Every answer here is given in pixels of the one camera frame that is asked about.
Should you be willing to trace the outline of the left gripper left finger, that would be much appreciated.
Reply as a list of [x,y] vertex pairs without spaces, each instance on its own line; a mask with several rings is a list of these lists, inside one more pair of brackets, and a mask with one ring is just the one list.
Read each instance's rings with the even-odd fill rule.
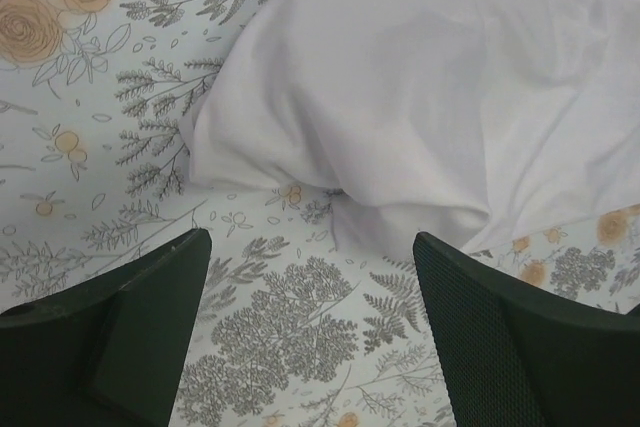
[[3,312],[2,425],[168,425],[211,248],[192,229]]

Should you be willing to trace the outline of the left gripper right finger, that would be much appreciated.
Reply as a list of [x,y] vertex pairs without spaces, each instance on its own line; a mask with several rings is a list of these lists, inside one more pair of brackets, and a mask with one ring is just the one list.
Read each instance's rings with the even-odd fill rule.
[[426,232],[413,256],[457,425],[638,425],[638,309],[562,298]]

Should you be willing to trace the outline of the white t shirt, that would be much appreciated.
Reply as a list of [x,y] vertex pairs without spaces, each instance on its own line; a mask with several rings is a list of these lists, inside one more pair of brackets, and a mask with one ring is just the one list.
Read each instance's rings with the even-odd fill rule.
[[338,189],[466,251],[639,200],[639,0],[269,0],[181,132],[201,186]]

